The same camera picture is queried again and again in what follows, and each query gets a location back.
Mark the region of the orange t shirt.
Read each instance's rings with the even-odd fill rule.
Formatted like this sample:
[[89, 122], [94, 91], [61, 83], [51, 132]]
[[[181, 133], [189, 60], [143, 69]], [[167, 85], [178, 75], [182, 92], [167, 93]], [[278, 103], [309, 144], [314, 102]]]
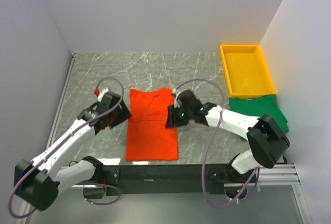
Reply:
[[126, 161], [178, 160], [176, 128], [165, 128], [168, 106], [174, 103], [172, 90], [161, 88], [129, 91], [130, 112], [126, 140]]

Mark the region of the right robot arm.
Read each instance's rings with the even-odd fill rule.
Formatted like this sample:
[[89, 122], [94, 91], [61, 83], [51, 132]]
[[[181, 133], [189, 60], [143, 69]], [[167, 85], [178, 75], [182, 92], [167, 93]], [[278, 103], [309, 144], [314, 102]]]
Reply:
[[185, 90], [168, 106], [165, 127], [186, 126], [190, 121], [229, 131], [248, 141], [249, 150], [236, 155], [226, 166], [223, 177], [229, 183], [239, 182], [257, 167], [273, 168], [290, 147], [286, 134], [270, 115], [248, 116], [211, 102], [201, 103], [191, 90]]

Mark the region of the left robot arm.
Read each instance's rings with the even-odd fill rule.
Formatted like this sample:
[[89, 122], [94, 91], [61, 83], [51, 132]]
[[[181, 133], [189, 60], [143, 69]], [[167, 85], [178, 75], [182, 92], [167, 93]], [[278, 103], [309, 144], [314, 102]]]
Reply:
[[123, 97], [108, 89], [102, 91], [97, 101], [84, 109], [47, 150], [31, 161], [17, 163], [14, 169], [14, 195], [44, 211], [60, 193], [77, 183], [104, 183], [103, 163], [92, 156], [86, 156], [67, 168], [63, 165], [71, 154], [100, 131], [112, 129], [129, 118], [131, 113]]

